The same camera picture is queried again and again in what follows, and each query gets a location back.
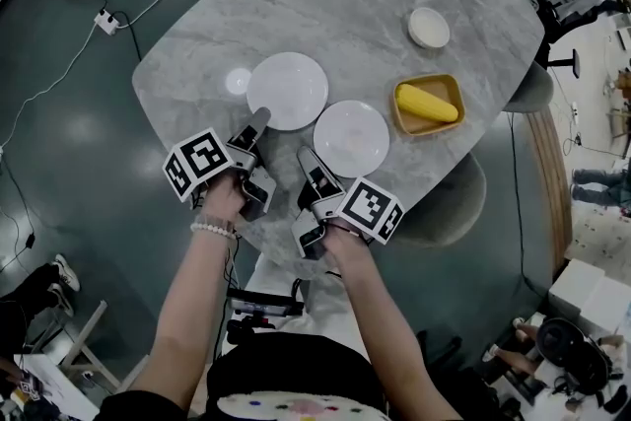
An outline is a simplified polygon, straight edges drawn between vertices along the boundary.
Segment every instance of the white bowl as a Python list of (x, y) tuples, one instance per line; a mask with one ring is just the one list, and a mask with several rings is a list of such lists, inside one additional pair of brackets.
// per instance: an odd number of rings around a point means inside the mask
[(450, 41), (450, 26), (447, 21), (428, 7), (421, 7), (412, 12), (407, 29), (414, 42), (429, 49), (438, 49)]
[(298, 130), (324, 109), (328, 80), (312, 58), (301, 53), (278, 53), (256, 66), (246, 93), (252, 112), (260, 107), (270, 110), (270, 128)]
[(375, 171), (386, 159), (389, 144), (384, 118), (359, 101), (333, 104), (315, 124), (315, 152), (341, 177)]

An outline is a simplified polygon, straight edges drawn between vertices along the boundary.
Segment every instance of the hand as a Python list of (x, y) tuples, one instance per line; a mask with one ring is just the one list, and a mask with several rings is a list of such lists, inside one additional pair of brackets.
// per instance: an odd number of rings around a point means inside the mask
[(235, 222), (245, 204), (241, 181), (232, 171), (224, 171), (211, 179), (202, 213)]
[(331, 220), (331, 225), (326, 227), (326, 234), (322, 239), (322, 243), (335, 261), (339, 264), (339, 261), (342, 259), (361, 257), (366, 254), (370, 255), (364, 240), (349, 234), (346, 230), (342, 230), (343, 228), (361, 235), (361, 232), (347, 221), (341, 218)]

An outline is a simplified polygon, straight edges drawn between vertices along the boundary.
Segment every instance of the dark green floor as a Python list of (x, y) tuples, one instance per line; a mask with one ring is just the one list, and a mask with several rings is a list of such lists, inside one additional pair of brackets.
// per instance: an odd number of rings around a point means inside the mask
[[(153, 0), (108, 0), (131, 17)], [(197, 0), (164, 0), (136, 28), (146, 52)], [(0, 142), (22, 101), (58, 78), (92, 25), (99, 0), (7, 0), (0, 9)], [(36, 241), (20, 260), (28, 270), (63, 251), (83, 291), (69, 322), (77, 331), (106, 299), (110, 309), (91, 344), (123, 376), (148, 352), (156, 318), (189, 235), (191, 214), (161, 171), (166, 155), (131, 87), (137, 64), (131, 34), (96, 32), (69, 77), (27, 105), (6, 149), (32, 212)], [(526, 271), (550, 278), (548, 225), (526, 136), (518, 129), (526, 226)], [(464, 339), (469, 360), (536, 296), (520, 287), (512, 159), (504, 118), (475, 148), (490, 181), (485, 210), (469, 235), (442, 251), (376, 251), (392, 294), (415, 330)], [(29, 223), (16, 188), (0, 176), (0, 206), (16, 217), (22, 249)], [(26, 276), (14, 257), (15, 227), (0, 219), (0, 294)], [(240, 253), (251, 270), (255, 254)]]

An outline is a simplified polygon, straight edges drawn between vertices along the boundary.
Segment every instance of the yellow tray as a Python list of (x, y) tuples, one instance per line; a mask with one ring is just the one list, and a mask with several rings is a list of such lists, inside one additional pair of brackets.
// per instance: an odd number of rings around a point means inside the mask
[[(453, 105), (457, 109), (456, 121), (444, 123), (399, 109), (396, 103), (396, 89), (403, 84), (423, 90)], [(428, 135), (442, 132), (456, 128), (464, 121), (464, 103), (462, 102), (460, 87), (454, 76), (450, 74), (417, 76), (401, 81), (392, 92), (392, 109), (398, 126), (409, 135)]]

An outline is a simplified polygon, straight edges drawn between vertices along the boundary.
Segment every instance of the corn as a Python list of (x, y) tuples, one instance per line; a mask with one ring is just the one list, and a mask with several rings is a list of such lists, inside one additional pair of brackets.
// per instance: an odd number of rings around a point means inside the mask
[(407, 84), (397, 87), (396, 103), (401, 109), (417, 116), (444, 122), (457, 120), (457, 109), (453, 105)]

